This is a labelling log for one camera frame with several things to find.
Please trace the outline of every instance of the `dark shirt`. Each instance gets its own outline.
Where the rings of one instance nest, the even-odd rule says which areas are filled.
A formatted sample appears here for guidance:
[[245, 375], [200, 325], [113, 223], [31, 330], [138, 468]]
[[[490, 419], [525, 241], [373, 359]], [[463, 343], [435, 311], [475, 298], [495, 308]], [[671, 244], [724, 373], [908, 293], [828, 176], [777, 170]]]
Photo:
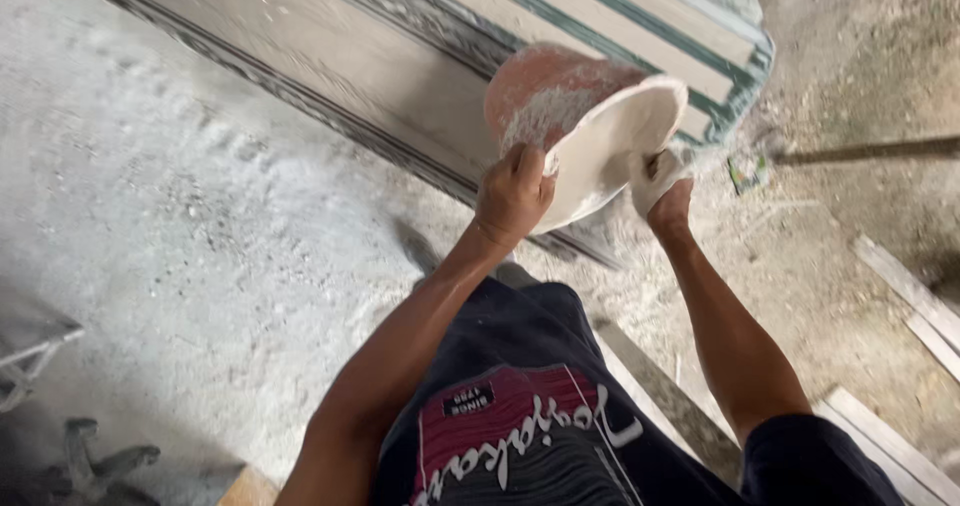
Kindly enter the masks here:
[[904, 504], [846, 433], [813, 415], [754, 429], [736, 492], [614, 380], [576, 292], [493, 279], [463, 304], [384, 440], [370, 502]]

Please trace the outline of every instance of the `dusty floor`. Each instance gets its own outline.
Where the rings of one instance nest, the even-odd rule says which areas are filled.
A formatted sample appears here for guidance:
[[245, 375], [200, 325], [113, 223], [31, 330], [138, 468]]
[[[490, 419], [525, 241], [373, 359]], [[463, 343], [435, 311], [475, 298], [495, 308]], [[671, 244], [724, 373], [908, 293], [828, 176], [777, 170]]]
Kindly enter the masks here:
[[[960, 132], [958, 0], [760, 0], [774, 78], [742, 141], [801, 151]], [[401, 217], [441, 250], [470, 212], [102, 0], [0, 0], [0, 274], [88, 327], [36, 405], [100, 420], [157, 470], [237, 459], [282, 480], [339, 367], [417, 278]], [[934, 462], [960, 448], [960, 386], [848, 251], [863, 231], [930, 282], [960, 254], [960, 162], [780, 169], [742, 198], [698, 180], [694, 229], [813, 398], [841, 384]], [[707, 412], [664, 255], [626, 200], [630, 268], [518, 260], [581, 293]]]

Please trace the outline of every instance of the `wooden plank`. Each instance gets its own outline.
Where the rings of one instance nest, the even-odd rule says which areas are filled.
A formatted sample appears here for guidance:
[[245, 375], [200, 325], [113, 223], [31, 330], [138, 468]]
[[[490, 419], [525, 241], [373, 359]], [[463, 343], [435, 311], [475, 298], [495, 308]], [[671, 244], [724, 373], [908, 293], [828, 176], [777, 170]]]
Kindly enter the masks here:
[[826, 404], [856, 426], [933, 495], [949, 506], [960, 506], [960, 487], [849, 391], [835, 389]]
[[725, 75], [654, 35], [598, 0], [543, 0], [580, 21], [617, 45], [650, 62], [668, 75], [686, 81], [714, 101], [722, 103], [734, 87]]
[[610, 348], [606, 340], [598, 335], [594, 335], [593, 337], [600, 347], [600, 353], [603, 353], [606, 370], [609, 371], [609, 374], [627, 391], [630, 399], [636, 403], [636, 408], [640, 409], [640, 412], [649, 418], [650, 422], [653, 422], [654, 426], [662, 431], [663, 434], [680, 447], [681, 450], [690, 454], [690, 457], [700, 461], [697, 454], [690, 448], [690, 444], [680, 435], [680, 432], [673, 426], [673, 423], [670, 423], [670, 420], [666, 418], [664, 411], [657, 406], [657, 403], [650, 397], [647, 390], [643, 389], [641, 383], [637, 382], [637, 379], [630, 374], [630, 370], [626, 365], [623, 365], [623, 362], [620, 361], [620, 358], [618, 358], [614, 350]]
[[721, 27], [713, 18], [682, 0], [630, 0], [678, 32], [702, 42], [704, 46], [740, 66], [746, 66], [754, 52], [754, 43]]
[[957, 355], [944, 338], [940, 337], [927, 319], [917, 313], [906, 321], [906, 326], [926, 345], [927, 350], [953, 375], [953, 378], [960, 382], [960, 355]]
[[273, 506], [281, 490], [255, 468], [247, 465], [217, 506]]
[[467, 9], [481, 12], [487, 20], [512, 32], [528, 43], [548, 41], [570, 47], [570, 49], [591, 58], [604, 58], [604, 54], [592, 46], [583, 43], [549, 21], [534, 15], [513, 0], [453, 1], [465, 6]]
[[913, 506], [945, 506], [944, 501], [937, 498], [930, 489], [924, 487], [916, 478], [910, 475], [899, 463], [887, 455], [882, 449], [874, 444], [870, 438], [861, 433], [857, 427], [846, 420], [846, 418], [836, 412], [830, 405], [820, 402], [813, 407], [813, 412], [817, 416], [829, 420], [834, 426], [842, 429], [849, 438], [853, 439], [856, 445], [863, 451], [870, 461], [876, 463], [884, 474], [894, 484], [896, 492], [900, 494], [907, 502]]
[[853, 252], [923, 316], [954, 351], [960, 351], [960, 316], [956, 316], [892, 254], [865, 235], [861, 234], [853, 241]]

